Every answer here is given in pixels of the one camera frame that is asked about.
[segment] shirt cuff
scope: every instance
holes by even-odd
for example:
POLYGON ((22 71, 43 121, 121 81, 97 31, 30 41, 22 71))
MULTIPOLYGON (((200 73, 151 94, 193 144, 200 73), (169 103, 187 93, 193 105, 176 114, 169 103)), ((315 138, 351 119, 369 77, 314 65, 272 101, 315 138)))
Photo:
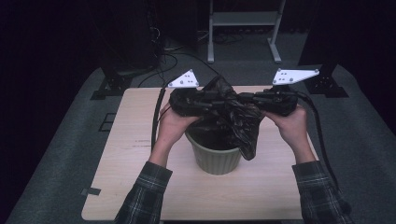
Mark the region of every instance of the shirt cuff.
POLYGON ((148 190, 164 193, 172 173, 172 171, 160 165, 146 161, 139 177, 136 179, 136 184, 148 190))
POLYGON ((310 161, 292 166, 299 190, 311 190, 330 186, 320 161, 310 161))

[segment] person's left hand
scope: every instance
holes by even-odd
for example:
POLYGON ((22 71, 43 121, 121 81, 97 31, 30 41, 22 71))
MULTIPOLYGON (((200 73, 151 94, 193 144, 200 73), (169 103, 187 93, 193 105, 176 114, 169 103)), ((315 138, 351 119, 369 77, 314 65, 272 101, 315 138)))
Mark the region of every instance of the person's left hand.
POLYGON ((173 145, 177 142, 190 124, 198 120, 198 117, 181 117, 168 104, 160 111, 160 128, 158 131, 158 141, 173 145))

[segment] white bracket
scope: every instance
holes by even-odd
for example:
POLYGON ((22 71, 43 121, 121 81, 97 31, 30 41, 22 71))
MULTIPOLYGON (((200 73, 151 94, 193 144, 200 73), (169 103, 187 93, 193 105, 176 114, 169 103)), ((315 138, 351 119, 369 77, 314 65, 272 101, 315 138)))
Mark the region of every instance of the white bracket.
POLYGON ((199 87, 199 83, 195 77, 195 74, 192 72, 192 69, 168 84, 168 88, 172 89, 197 87, 199 87))
POLYGON ((289 85, 319 75, 319 70, 282 70, 277 69, 274 85, 289 85))

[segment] plaid sleeve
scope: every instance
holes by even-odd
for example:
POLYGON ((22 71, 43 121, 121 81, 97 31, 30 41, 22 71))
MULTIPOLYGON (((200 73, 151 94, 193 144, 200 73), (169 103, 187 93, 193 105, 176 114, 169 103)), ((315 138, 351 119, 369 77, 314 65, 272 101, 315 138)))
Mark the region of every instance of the plaid sleeve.
POLYGON ((319 161, 293 165, 292 168, 301 195, 305 223, 354 223, 349 217, 349 204, 333 187, 319 161))
POLYGON ((126 196, 114 223, 159 223, 163 194, 171 175, 172 171, 147 161, 126 196))

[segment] table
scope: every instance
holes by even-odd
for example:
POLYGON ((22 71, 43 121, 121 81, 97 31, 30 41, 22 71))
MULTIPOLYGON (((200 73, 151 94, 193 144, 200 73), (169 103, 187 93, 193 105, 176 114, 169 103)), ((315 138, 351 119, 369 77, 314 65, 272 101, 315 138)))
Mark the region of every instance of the table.
MULTIPOLYGON (((237 92, 269 88, 234 87, 237 92)), ((84 219, 111 220, 119 211, 149 157, 159 92, 159 88, 125 91, 91 185, 100 193, 88 194, 81 213, 84 219)), ((269 119, 261 123, 256 158, 242 158, 226 175, 201 170, 183 136, 169 156, 167 168, 174 173, 164 194, 161 220, 301 219, 300 196, 291 170, 294 163, 291 149, 269 119)))
POLYGON ((213 47, 213 27, 214 26, 249 26, 249 25, 273 25, 274 31, 271 38, 267 38, 268 45, 274 57, 275 63, 282 63, 279 52, 275 44, 279 25, 282 20, 283 9, 286 0, 280 0, 277 11, 256 11, 256 12, 214 12, 213 0, 210 0, 209 8, 209 40, 207 43, 207 61, 215 61, 213 47))

